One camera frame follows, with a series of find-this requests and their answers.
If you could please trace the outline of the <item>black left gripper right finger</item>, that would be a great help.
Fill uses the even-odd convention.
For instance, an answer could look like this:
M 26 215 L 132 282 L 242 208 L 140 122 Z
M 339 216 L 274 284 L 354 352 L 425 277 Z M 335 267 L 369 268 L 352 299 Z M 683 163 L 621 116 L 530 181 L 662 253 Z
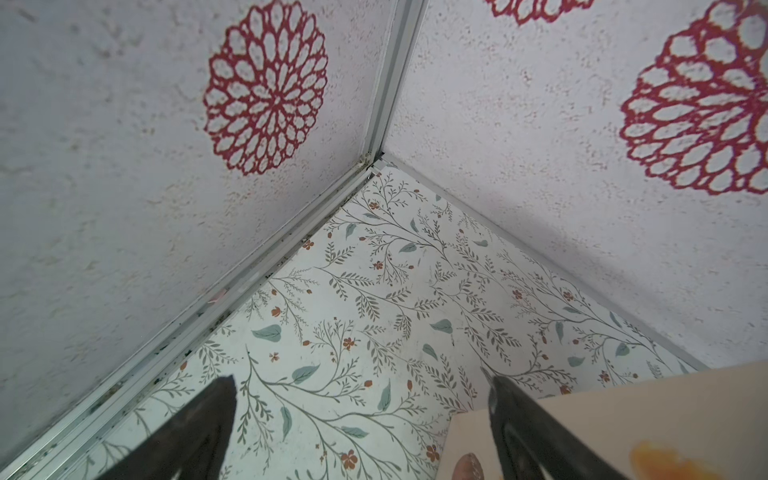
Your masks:
M 505 479 L 623 479 L 510 378 L 485 374 L 488 410 Z

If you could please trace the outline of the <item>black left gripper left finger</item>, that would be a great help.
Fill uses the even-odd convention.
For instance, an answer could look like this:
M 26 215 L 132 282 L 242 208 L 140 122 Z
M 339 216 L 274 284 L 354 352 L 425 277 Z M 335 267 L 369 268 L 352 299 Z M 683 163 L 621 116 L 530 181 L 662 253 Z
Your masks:
M 234 425 L 231 376 L 212 381 L 102 479 L 217 479 Z

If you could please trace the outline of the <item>printed white paper bag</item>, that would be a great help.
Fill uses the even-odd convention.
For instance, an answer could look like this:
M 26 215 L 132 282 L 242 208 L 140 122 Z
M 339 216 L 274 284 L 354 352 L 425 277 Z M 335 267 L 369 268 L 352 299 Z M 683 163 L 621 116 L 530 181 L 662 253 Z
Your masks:
M 623 479 L 764 479 L 767 364 L 535 400 Z M 484 410 L 453 417 L 440 479 L 505 479 Z

